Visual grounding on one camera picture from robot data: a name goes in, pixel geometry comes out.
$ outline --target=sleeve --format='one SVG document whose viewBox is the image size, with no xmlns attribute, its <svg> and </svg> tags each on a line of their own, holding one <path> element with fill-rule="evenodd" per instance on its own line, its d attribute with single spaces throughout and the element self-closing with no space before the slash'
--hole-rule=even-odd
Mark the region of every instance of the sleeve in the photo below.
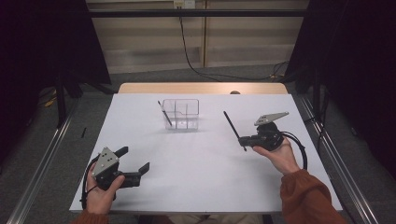
<svg viewBox="0 0 396 224">
<path fill-rule="evenodd" d="M 107 215 L 96 215 L 93 213 L 89 213 L 87 210 L 83 210 L 82 213 L 76 218 L 76 220 L 72 221 L 70 224 L 107 224 L 108 216 Z"/>
<path fill-rule="evenodd" d="M 306 170 L 282 177 L 280 198 L 287 223 L 346 223 L 332 207 L 326 185 Z"/>
</svg>

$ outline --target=table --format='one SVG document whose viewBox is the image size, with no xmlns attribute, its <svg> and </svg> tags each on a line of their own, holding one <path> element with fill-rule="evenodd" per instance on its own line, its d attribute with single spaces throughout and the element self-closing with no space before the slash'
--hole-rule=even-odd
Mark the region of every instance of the table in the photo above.
<svg viewBox="0 0 396 224">
<path fill-rule="evenodd" d="M 231 95 L 228 94 L 230 91 L 261 94 Z M 114 96 L 92 158 L 103 147 L 117 150 L 128 146 L 130 152 L 120 158 L 120 170 L 133 172 L 147 161 L 151 162 L 151 168 L 142 177 L 139 188 L 118 191 L 119 199 L 112 207 L 114 212 L 279 212 L 281 173 L 267 159 L 251 150 L 245 152 L 239 146 L 222 115 L 223 109 L 229 112 L 241 135 L 255 134 L 253 122 L 260 113 L 270 114 L 287 109 L 290 114 L 277 120 L 276 125 L 279 130 L 299 137 L 306 147 L 308 171 L 329 187 L 333 206 L 342 210 L 295 103 L 286 94 L 282 84 L 128 83 L 121 86 L 120 92 L 145 93 L 120 93 Z M 161 110 L 156 101 L 175 97 L 200 100 L 198 132 L 169 133 L 164 129 Z M 293 145 L 293 148 L 297 150 L 295 156 L 301 165 L 302 158 L 297 146 Z M 71 211 L 81 210 L 79 197 L 78 191 Z"/>
</svg>

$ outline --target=marker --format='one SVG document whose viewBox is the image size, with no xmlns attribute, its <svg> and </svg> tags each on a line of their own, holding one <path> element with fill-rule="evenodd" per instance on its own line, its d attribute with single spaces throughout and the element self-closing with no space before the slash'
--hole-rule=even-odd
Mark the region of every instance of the marker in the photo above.
<svg viewBox="0 0 396 224">
<path fill-rule="evenodd" d="M 166 119 L 168 120 L 169 124 L 172 126 L 172 122 L 171 122 L 171 120 L 169 119 L 168 115 L 166 114 L 165 109 L 163 109 L 163 106 L 161 105 L 160 101 L 158 101 L 158 104 L 159 104 L 160 107 L 161 107 L 161 111 L 165 114 Z"/>
</svg>

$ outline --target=transparent box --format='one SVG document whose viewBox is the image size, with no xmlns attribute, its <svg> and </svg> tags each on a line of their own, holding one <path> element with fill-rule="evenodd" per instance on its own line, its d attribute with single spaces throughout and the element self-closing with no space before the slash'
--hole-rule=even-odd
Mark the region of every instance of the transparent box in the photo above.
<svg viewBox="0 0 396 224">
<path fill-rule="evenodd" d="M 163 115 L 165 129 L 168 130 L 198 129 L 198 118 L 199 118 L 198 100 L 166 99 L 163 100 L 163 109 L 166 114 Z"/>
</svg>

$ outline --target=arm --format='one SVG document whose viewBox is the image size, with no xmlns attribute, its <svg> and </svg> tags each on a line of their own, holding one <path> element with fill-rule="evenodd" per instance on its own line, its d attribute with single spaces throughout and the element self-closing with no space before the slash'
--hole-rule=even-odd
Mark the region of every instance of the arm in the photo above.
<svg viewBox="0 0 396 224">
<path fill-rule="evenodd" d="M 288 223 L 346 223 L 332 207 L 328 188 L 298 166 L 287 138 L 274 151 L 254 147 L 282 173 L 280 198 L 282 214 Z"/>
<path fill-rule="evenodd" d="M 92 173 L 95 164 L 90 168 L 89 174 Z M 108 212 L 110 211 L 111 204 L 113 203 L 114 194 L 120 188 L 125 176 L 118 176 L 111 184 L 108 190 L 102 190 L 97 187 L 96 180 L 92 176 L 88 176 L 87 190 L 87 209 L 83 210 L 72 224 L 107 224 Z"/>
</svg>

